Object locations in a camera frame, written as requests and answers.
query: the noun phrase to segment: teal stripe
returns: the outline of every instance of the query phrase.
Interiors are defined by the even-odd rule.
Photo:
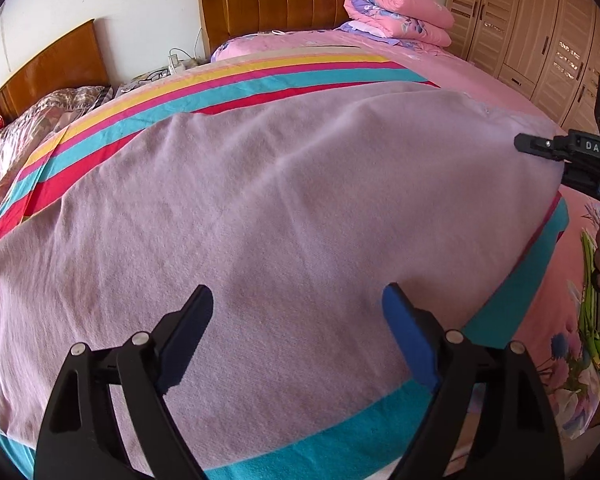
[[[569,223],[558,208],[524,259],[486,305],[464,327],[477,344],[504,346],[526,314],[554,252],[558,233]],[[206,471],[210,480],[363,479],[396,460],[415,435],[430,394],[408,381],[344,422],[273,452]]]
[[[165,118],[179,112],[194,112],[209,106],[218,105],[256,94],[276,92],[290,88],[306,88],[309,86],[338,83],[371,83],[387,81],[425,82],[422,76],[407,68],[349,68],[334,70],[318,70],[314,72],[297,72],[282,75],[266,76],[259,79],[241,81],[218,88],[210,88],[189,96],[158,105],[136,115],[122,119],[111,126],[94,133],[68,150],[53,156],[47,164],[27,175],[11,189],[10,195],[0,205],[0,217],[15,202],[31,192],[37,183],[45,182],[75,164],[85,156],[123,139],[124,137],[144,130]]]
[[[23,446],[0,433],[0,447],[11,459],[19,471],[27,479],[33,478],[33,466],[36,459],[36,452],[30,447]]]

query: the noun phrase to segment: pink bedsheet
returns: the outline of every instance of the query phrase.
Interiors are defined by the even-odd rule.
[[[304,30],[284,34],[259,33],[235,38],[221,46],[214,61],[257,52],[315,46],[356,46],[372,50],[417,72],[442,88],[468,94],[483,103],[517,112],[546,117],[531,101],[479,68],[425,43],[413,42],[411,48],[391,46],[341,30]]]

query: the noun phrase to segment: blue gripper pad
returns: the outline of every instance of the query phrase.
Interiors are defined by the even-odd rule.
[[[433,393],[442,382],[437,354],[444,330],[432,313],[415,308],[397,283],[384,288],[382,312],[413,378]]]

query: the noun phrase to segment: lavender blanket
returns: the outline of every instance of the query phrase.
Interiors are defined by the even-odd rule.
[[[34,446],[73,343],[119,345],[199,283],[214,318],[166,400],[204,468],[340,423],[408,378],[387,283],[459,327],[513,268],[561,175],[520,131],[554,125],[401,82],[148,128],[0,242],[0,429]]]

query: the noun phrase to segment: pink quilt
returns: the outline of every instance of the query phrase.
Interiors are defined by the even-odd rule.
[[[378,29],[386,38],[419,40],[449,46],[451,12],[434,0],[344,0],[344,8],[354,20]]]

